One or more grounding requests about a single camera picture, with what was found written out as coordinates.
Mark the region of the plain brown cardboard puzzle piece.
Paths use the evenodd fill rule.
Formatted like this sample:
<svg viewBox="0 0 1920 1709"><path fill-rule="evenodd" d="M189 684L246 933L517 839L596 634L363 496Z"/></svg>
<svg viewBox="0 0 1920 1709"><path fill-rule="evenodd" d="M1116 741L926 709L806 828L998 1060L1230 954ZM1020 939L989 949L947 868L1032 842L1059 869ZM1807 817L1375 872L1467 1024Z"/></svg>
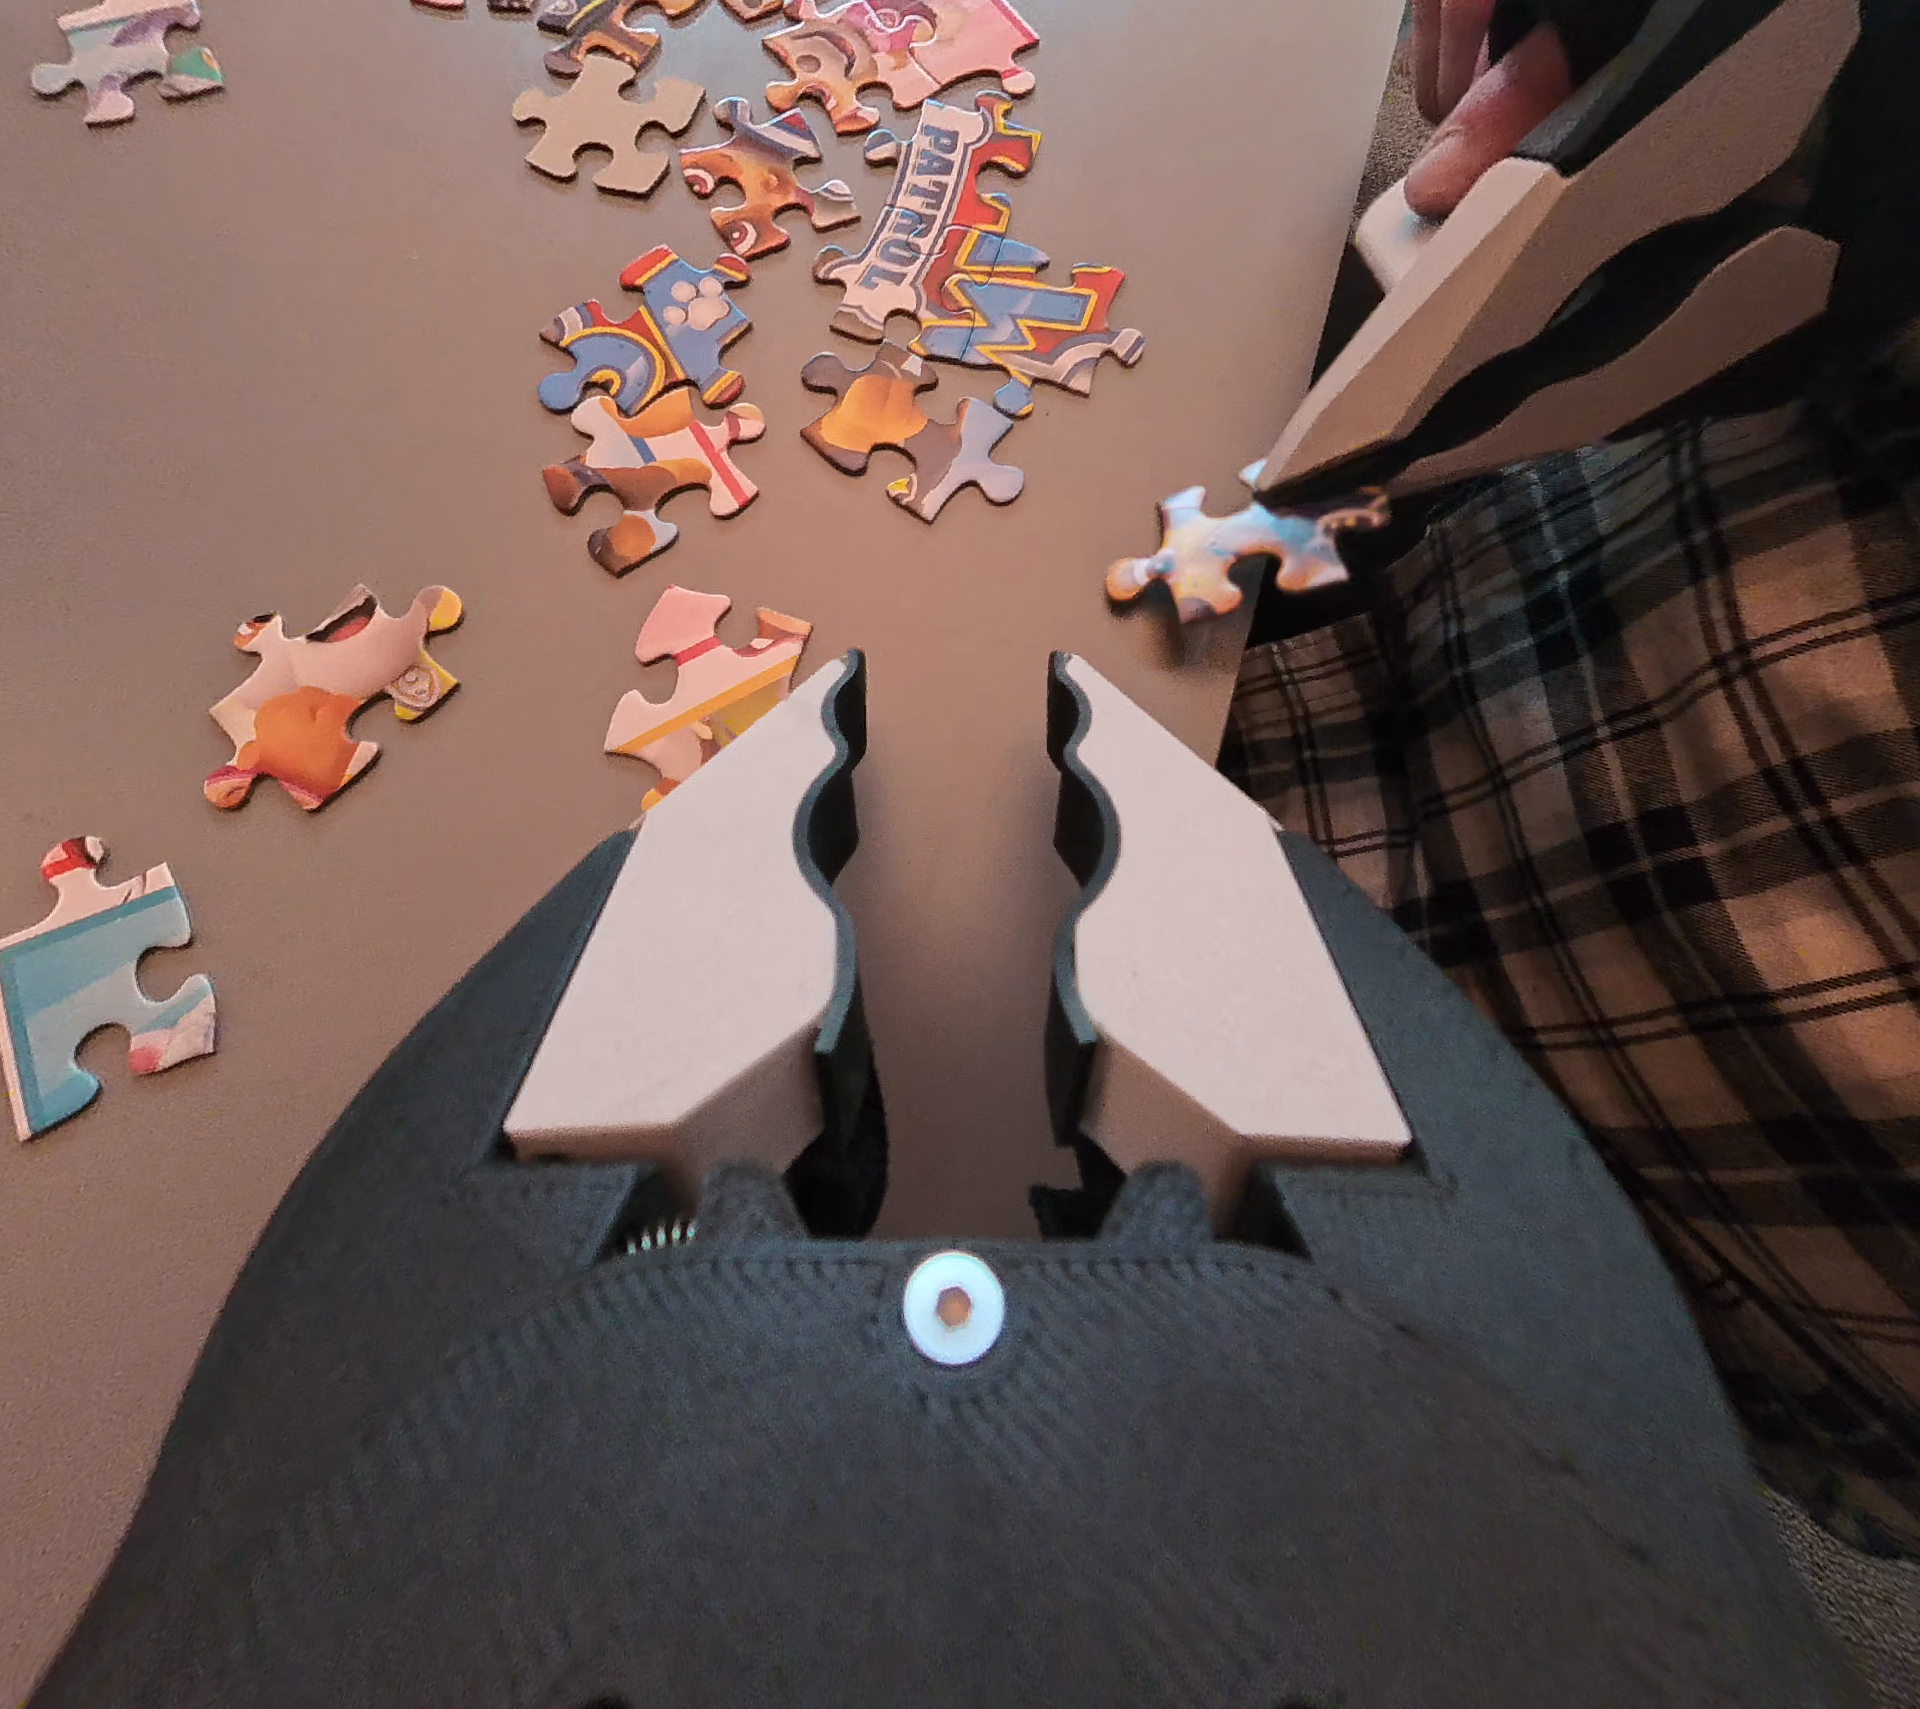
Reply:
<svg viewBox="0 0 1920 1709"><path fill-rule="evenodd" d="M689 79L649 79L634 95L636 70L619 58L586 55L564 94L523 88L512 113L515 123L538 120L540 140L528 150L528 166L547 178L573 180L583 150L604 150L611 159L593 175L596 189L644 198L660 185L668 159L642 152L644 131L681 135L706 100L706 88Z"/></svg>

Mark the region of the grey desk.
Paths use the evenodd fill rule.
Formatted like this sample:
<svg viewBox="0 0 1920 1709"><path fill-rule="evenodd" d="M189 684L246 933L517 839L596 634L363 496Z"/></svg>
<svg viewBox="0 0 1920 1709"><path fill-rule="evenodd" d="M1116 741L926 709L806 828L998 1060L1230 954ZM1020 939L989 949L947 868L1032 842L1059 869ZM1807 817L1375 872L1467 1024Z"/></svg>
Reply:
<svg viewBox="0 0 1920 1709"><path fill-rule="evenodd" d="M1067 1181L1043 1107L1047 949L1069 876L1049 849L1043 676L1095 666L1191 745L1216 745L1230 623L1112 613L1108 563L1153 502L1230 497L1309 383L1404 0L1012 0L1040 32L1009 189L1054 273L1116 264L1135 368L1038 391L1005 442L1025 493L965 491L936 525L798 441L803 360L833 294L803 226L755 264L732 348L767 435L732 520L681 502L676 547L628 578L586 553L588 500L547 507L573 433L536 387L540 328L580 298L624 315L624 264L707 262L707 210L668 161L642 204L525 166L512 103L544 78L528 20L409 0L199 0L223 88L91 128L56 19L4 0L4 930L51 903L38 857L107 839L113 876L169 862L217 1056L129 1077L89 1046L91 1109L4 1130L4 1705L35 1692L149 1480L180 1390L302 1164L420 1016L593 844L649 772L602 752L668 585L812 623L803 672L861 648L871 745L842 879L891 1128L883 1237L1032 1231ZM261 775L234 809L209 709L257 658L234 630L314 630L367 586L392 617L463 603L424 639L457 690L350 734L378 756L320 809Z"/></svg>

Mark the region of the orange dog eyes puzzle piece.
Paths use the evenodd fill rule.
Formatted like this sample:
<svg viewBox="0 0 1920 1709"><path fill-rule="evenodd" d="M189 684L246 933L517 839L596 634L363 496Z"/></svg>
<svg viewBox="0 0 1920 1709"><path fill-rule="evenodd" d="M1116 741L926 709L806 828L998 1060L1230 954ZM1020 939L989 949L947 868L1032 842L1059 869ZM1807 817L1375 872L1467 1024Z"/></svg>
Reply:
<svg viewBox="0 0 1920 1709"><path fill-rule="evenodd" d="M845 183L826 180L819 189L798 183L798 165L821 159L803 112L788 109L755 120L748 103L731 95L716 100L713 113L729 131L729 140L682 149L681 165L685 185L701 198L709 198L724 185L742 191L738 206L713 210L709 217L726 254L753 259L783 250L789 245L778 222L783 210L806 213L818 230L861 222Z"/></svg>

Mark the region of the pink dog puzzle piece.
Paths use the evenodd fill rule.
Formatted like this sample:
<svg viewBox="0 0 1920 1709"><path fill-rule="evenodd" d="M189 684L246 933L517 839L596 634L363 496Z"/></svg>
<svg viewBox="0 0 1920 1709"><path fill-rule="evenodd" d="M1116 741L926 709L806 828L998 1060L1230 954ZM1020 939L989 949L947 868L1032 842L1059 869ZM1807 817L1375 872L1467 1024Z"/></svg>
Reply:
<svg viewBox="0 0 1920 1709"><path fill-rule="evenodd" d="M828 11L814 0L785 0L783 10L793 27L763 46L789 79L770 83L765 99L778 112L818 99L838 135L876 126L876 112L859 100L866 86L883 86L899 109L989 70L1012 95L1037 86L1017 55L1038 44L1038 32L1009 0L852 0Z"/></svg>

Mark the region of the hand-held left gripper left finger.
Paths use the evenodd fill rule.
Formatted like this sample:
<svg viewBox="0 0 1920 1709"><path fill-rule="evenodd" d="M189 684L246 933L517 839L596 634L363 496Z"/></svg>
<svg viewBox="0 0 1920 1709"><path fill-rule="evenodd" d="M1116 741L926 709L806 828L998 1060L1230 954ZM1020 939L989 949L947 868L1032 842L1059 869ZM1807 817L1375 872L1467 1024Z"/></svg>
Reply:
<svg viewBox="0 0 1920 1709"><path fill-rule="evenodd" d="M886 1117L833 889L862 752L849 651L646 817L506 1112L521 1156L652 1162L681 1203L750 1160L812 1231L875 1225Z"/></svg>

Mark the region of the teal white edge puzzle piece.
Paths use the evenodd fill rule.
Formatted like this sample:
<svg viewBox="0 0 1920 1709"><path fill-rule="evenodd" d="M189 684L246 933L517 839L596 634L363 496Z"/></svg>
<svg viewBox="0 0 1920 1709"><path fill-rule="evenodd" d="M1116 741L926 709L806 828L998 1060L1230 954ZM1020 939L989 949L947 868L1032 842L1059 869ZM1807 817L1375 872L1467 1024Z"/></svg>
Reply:
<svg viewBox="0 0 1920 1709"><path fill-rule="evenodd" d="M21 1141L71 1120L100 1093L79 1068L81 1041L103 1026L129 1034L127 1068L161 1073L217 1047L217 1002L208 977L186 977L167 1002L136 985L150 949L192 939L184 897L169 864L132 881L99 881L104 842L68 838L40 857L56 907L3 939L4 1074Z"/></svg>

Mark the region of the orange blue dog puzzle piece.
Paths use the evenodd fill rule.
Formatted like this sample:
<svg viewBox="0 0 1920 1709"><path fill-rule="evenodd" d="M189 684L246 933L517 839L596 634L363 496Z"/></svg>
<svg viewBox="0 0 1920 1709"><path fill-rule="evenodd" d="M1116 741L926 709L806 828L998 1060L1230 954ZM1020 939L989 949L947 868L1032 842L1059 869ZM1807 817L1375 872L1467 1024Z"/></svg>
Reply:
<svg viewBox="0 0 1920 1709"><path fill-rule="evenodd" d="M919 520L936 520L960 489L976 489L993 505L1020 497L1022 471L996 460L1013 419L976 398L964 399L951 421L931 419L917 394L939 376L917 354L879 347L861 369L835 354L818 354L803 366L801 380L833 398L821 416L803 425L803 442L849 474L862 474L876 447L903 455L914 474L891 481L887 496Z"/></svg>

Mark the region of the pink red collar puzzle piece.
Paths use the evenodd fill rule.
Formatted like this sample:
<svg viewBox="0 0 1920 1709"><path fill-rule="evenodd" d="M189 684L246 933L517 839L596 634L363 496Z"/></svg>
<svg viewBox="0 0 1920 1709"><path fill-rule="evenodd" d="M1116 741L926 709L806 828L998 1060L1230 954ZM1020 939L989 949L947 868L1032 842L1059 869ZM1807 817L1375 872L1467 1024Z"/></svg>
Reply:
<svg viewBox="0 0 1920 1709"><path fill-rule="evenodd" d="M676 684L656 703L630 690L620 695L604 734L609 756L649 761L658 772L642 809L660 801L788 692L812 626L759 607L755 636L735 648L716 636L716 621L732 599L726 593L666 586L636 634L636 662L672 659Z"/></svg>

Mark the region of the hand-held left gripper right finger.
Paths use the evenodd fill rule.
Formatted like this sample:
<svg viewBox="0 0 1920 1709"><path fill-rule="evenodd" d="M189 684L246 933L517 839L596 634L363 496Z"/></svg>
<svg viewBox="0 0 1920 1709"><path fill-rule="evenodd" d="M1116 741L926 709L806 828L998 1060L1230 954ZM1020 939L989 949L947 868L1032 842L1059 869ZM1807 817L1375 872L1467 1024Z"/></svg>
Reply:
<svg viewBox="0 0 1920 1709"><path fill-rule="evenodd" d="M1083 1184L1032 1190L1092 1237L1149 1164L1199 1176L1213 1228L1271 1237L1256 1169L1420 1155L1271 820L1069 651L1047 664L1054 849L1077 881L1043 1034Z"/></svg>

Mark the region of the white orange red puzzle piece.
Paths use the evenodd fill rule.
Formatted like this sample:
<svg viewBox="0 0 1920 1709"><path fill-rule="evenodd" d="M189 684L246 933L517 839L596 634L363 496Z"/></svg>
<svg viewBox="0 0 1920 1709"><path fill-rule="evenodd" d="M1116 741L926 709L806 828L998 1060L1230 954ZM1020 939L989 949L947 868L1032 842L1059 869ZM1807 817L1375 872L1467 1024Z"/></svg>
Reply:
<svg viewBox="0 0 1920 1709"><path fill-rule="evenodd" d="M299 636L286 634L275 613L242 623L232 643L257 666L209 709L232 756L206 777L206 798L234 809L266 775L302 809L320 809L378 756L377 744L350 734L353 714L374 695L385 693L400 720L416 720L457 690L424 639L460 619L463 603L446 586L422 589L398 617L378 607L371 589L357 586Z"/></svg>

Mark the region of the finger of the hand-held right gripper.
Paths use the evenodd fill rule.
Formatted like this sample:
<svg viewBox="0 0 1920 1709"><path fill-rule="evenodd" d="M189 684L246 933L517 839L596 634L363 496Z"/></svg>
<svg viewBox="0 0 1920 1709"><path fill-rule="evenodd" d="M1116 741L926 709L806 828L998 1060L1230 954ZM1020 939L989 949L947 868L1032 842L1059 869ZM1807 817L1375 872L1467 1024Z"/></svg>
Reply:
<svg viewBox="0 0 1920 1709"><path fill-rule="evenodd" d="M1786 0L1572 175L1493 165L1438 226L1401 222L1401 262L1372 317L1285 425L1263 489L1396 450L1432 407L1531 340L1606 258L1762 183L1803 135L1858 37L1858 0Z"/></svg>
<svg viewBox="0 0 1920 1709"><path fill-rule="evenodd" d="M1290 456L1273 497L1330 497L1360 485L1432 489L1540 455L1603 442L1649 419L1818 320L1840 245L1802 226L1734 226L1734 250L1701 272L1625 273L1613 259L1600 293L1449 380L1410 427L1328 455Z"/></svg>

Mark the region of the tan pink striped puzzle piece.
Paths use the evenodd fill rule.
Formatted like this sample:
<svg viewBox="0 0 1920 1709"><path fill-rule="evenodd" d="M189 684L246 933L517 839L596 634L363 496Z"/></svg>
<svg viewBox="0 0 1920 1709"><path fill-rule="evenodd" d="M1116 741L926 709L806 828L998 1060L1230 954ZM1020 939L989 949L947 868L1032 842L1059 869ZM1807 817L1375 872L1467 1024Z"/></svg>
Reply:
<svg viewBox="0 0 1920 1709"><path fill-rule="evenodd" d="M570 413L588 447L540 471L547 497L569 515L593 491L620 502L620 515L588 536L588 554L609 575L625 575L678 541L678 528L660 518L668 496L704 489L714 518L739 513L757 496L732 460L732 445L765 435L763 410L731 403L720 421L704 421L694 398L691 385L673 385L624 416L611 394L591 391Z"/></svg>

